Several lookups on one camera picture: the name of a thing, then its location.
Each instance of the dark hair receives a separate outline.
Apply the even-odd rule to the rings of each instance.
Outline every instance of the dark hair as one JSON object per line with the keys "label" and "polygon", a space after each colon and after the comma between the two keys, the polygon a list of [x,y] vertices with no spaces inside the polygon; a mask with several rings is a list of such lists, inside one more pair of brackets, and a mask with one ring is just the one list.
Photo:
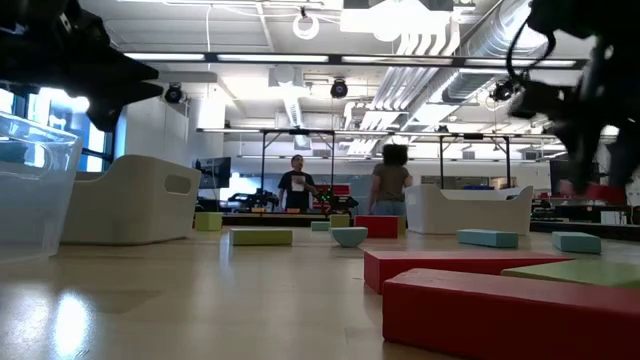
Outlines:
{"label": "dark hair", "polygon": [[382,161],[385,165],[404,166],[409,160],[408,151],[406,145],[387,144],[382,148]]}
{"label": "dark hair", "polygon": [[293,155],[293,157],[291,158],[291,165],[293,165],[293,162],[296,161],[296,159],[303,159],[303,157],[300,154]]}

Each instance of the gray t-shirt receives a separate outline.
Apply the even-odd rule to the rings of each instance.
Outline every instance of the gray t-shirt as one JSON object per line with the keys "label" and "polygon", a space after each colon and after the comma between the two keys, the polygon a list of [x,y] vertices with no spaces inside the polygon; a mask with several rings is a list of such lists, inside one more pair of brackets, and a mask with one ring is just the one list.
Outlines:
{"label": "gray t-shirt", "polygon": [[380,177],[377,201],[404,201],[404,182],[409,177],[404,166],[378,164],[373,175]]}

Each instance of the woman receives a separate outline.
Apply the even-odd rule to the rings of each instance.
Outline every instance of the woman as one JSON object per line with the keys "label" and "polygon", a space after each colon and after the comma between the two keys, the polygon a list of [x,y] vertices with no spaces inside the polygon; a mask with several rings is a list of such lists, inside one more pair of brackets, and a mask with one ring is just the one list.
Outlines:
{"label": "woman", "polygon": [[404,188],[413,185],[413,178],[404,165],[408,148],[388,144],[382,148],[383,163],[373,169],[369,213],[374,215],[405,216]]}

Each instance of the black t-shirt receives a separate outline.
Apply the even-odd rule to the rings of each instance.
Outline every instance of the black t-shirt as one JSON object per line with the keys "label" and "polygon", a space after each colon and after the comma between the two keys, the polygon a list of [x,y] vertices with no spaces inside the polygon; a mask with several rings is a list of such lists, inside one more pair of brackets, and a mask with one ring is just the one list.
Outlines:
{"label": "black t-shirt", "polygon": [[287,209],[309,209],[309,191],[301,184],[295,183],[293,180],[295,177],[304,177],[304,181],[307,185],[315,186],[313,178],[307,173],[302,171],[289,171],[282,175],[278,189],[285,189],[287,191]]}

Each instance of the white plastic bin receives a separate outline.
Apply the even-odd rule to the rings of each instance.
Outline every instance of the white plastic bin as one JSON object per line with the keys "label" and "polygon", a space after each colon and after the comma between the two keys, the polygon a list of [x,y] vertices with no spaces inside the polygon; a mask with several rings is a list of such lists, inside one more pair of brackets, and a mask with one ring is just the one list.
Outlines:
{"label": "white plastic bin", "polygon": [[82,143],[0,112],[0,263],[58,251]]}

